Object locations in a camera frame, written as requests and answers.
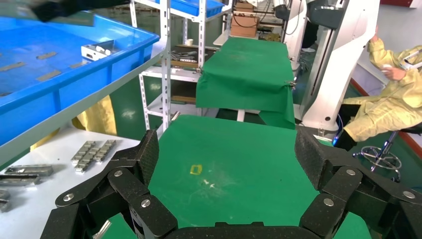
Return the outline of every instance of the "white metal shelf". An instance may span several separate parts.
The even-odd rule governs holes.
[[[29,128],[24,133],[15,137],[11,141],[0,146],[0,165],[6,163],[13,157],[17,156],[24,150],[28,149],[31,145],[36,143],[38,140],[47,136],[49,133],[60,128],[66,124],[69,120],[76,117],[78,114],[100,101],[104,97],[108,96],[137,75],[139,75],[144,70],[148,69],[150,66],[156,64],[160,58],[163,57],[166,49],[166,40],[160,40],[159,42],[153,45],[153,50],[151,54],[151,59],[141,66],[135,68],[131,72],[122,76],[120,79],[115,82],[107,85],[101,90],[89,95],[82,100],[76,102],[75,104],[67,107],[66,109],[58,112],[52,117],[44,120],[43,122],[37,124],[36,126]]]
[[[152,8],[159,8],[160,5],[157,4],[155,1],[152,0],[133,0],[135,2],[138,2],[140,4],[147,5]],[[190,14],[187,14],[185,12],[176,10],[176,9],[170,9],[170,13],[183,17],[183,43],[186,43],[188,40],[188,19],[193,22],[199,23],[199,30],[198,30],[198,68],[202,68],[205,62],[205,29],[206,29],[206,22],[212,21],[220,16],[223,16],[227,14],[227,31],[230,31],[230,20],[231,20],[231,6],[232,6],[233,0],[229,0],[228,5],[224,6],[220,13],[207,17],[207,0],[199,0],[199,15],[193,16]],[[171,80],[177,80],[177,81],[186,81],[186,82],[198,82],[199,77],[201,76],[200,73],[188,71],[184,69],[178,69],[178,68],[171,68],[171,70],[168,71],[168,73],[164,73],[160,67],[150,67],[148,70],[143,72],[139,75],[139,81],[140,81],[140,87],[141,87],[141,93],[142,93],[142,106],[144,111],[144,120],[145,120],[145,127],[146,129],[150,129],[149,124],[149,115],[153,116],[159,116],[163,117],[163,122],[167,122],[169,120],[169,116],[171,114],[174,114],[175,112],[180,112],[181,114],[190,114],[190,115],[207,115],[210,110],[206,109],[207,113],[203,114],[202,108],[196,108],[195,105],[179,105],[179,104],[171,104],[170,99],[170,91],[171,91],[171,84],[170,81],[168,81],[166,84],[163,83],[163,93],[157,97],[152,103],[147,105],[146,102],[146,92],[145,92],[145,82],[144,82],[144,76],[149,77],[157,77],[165,79],[168,75],[170,75]],[[166,130],[166,126],[161,126],[158,129],[158,133],[164,132]]]
[[[52,117],[44,120],[43,122],[37,124],[36,126],[29,128],[24,133],[20,134],[19,136],[15,137],[11,141],[3,144],[0,146],[0,165],[8,162],[13,157],[19,155],[24,150],[28,149],[42,139],[43,137],[47,136],[49,133],[53,132],[54,130],[62,127],[65,125],[69,120],[76,117],[78,114],[83,112],[84,110],[88,109],[93,104],[97,103],[104,97],[108,96],[130,80],[134,79],[136,76],[139,76],[144,70],[148,69],[150,66],[156,64],[160,59],[162,62],[162,72],[170,73],[170,64],[166,66],[165,62],[170,62],[170,17],[169,14],[166,12],[170,11],[170,0],[162,0],[159,8],[161,9],[161,38],[160,40],[153,44],[151,58],[141,66],[135,68],[134,70],[130,71],[126,75],[122,76],[120,79],[112,82],[111,84],[105,86],[101,90],[83,98],[82,100],[76,102],[75,104],[67,107],[66,109],[56,113]],[[134,2],[130,4],[130,13],[132,16],[132,25],[137,27],[136,24],[136,12],[135,12],[135,5]],[[168,88],[167,79],[165,77],[162,78],[163,82],[163,89]],[[166,95],[170,95],[170,91],[163,90],[163,93]],[[168,127],[170,123],[170,115],[165,117],[165,125],[164,128]]]
[[[142,72],[143,76],[161,78],[161,67],[151,66],[146,71]],[[171,68],[170,78],[176,81],[198,82],[200,73],[195,71],[188,71],[180,68]]]
[[[152,1],[152,0],[135,0],[135,1],[138,2],[138,3],[140,3],[140,4],[143,4],[143,5],[147,5],[149,7],[152,7],[152,8],[160,9],[160,4],[159,3],[156,3],[155,1]],[[171,14],[174,14],[174,15],[177,15],[177,16],[181,16],[181,17],[186,18],[186,19],[189,19],[189,20],[191,20],[193,22],[201,22],[202,20],[205,21],[205,22],[212,21],[212,20],[216,19],[219,16],[222,16],[222,15],[224,15],[226,13],[229,13],[230,11],[231,11],[231,4],[224,6],[222,8],[222,10],[221,10],[220,13],[218,13],[218,14],[216,14],[214,16],[211,16],[211,17],[206,17],[205,19],[203,19],[201,17],[201,15],[194,16],[194,15],[190,15],[190,14],[187,14],[185,12],[182,12],[182,11],[179,11],[179,10],[176,10],[176,9],[173,9],[173,8],[170,10]]]

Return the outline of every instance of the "green table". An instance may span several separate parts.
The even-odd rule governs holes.
[[[204,64],[196,105],[258,110],[268,125],[294,129],[291,81],[285,44],[232,37]]]
[[[149,189],[179,227],[215,222],[297,226],[318,194],[294,153],[296,131],[265,125],[180,116],[160,139]],[[349,213],[338,239],[369,239]]]

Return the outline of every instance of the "white table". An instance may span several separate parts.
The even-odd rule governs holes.
[[[84,174],[77,174],[71,164],[72,156],[87,140],[95,140],[100,146],[107,139],[118,140],[105,161],[92,163]],[[48,143],[28,153],[13,165],[51,164],[54,173],[42,178],[35,187],[8,187],[10,209],[0,213],[0,238],[40,238],[50,211],[56,208],[56,198],[64,191],[100,173],[118,150],[134,147],[139,141],[101,133],[87,132],[75,128],[60,131]]]

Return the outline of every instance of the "black cable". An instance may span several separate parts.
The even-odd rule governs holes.
[[[265,16],[267,15],[267,13],[268,13],[268,9],[270,8],[270,0],[267,0],[268,2],[267,2],[267,5],[266,5],[266,7],[267,7],[267,9],[265,10],[265,13],[264,13],[264,16],[258,21],[258,22],[256,22],[256,24],[255,25],[252,25],[252,26],[242,26],[241,24],[239,24],[239,22],[237,22],[237,20],[236,20],[236,16],[234,15],[234,13],[232,12],[232,14],[233,14],[233,20],[237,23],[237,25],[239,25],[240,27],[245,27],[245,28],[249,28],[249,27],[255,27],[255,26],[257,26],[258,24],[260,24],[261,22],[262,22],[262,20],[265,18]]]
[[[298,29],[298,26],[299,26],[299,13],[301,13],[301,6],[302,6],[302,1],[303,0],[301,0],[301,2],[300,2],[300,4],[299,4],[299,10],[298,10],[298,22],[296,22],[296,27],[295,27],[295,29],[292,31],[292,33],[287,33],[285,30],[284,30],[284,28],[281,28],[281,30],[284,32],[284,34],[286,34],[286,35],[292,35],[293,33],[295,33],[295,31]]]

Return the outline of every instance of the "box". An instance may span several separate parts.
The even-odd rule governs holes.
[[[235,5],[236,11],[253,12],[253,5],[250,3],[238,2]]]
[[[231,20],[232,36],[255,37],[258,27],[259,17],[233,16]]]

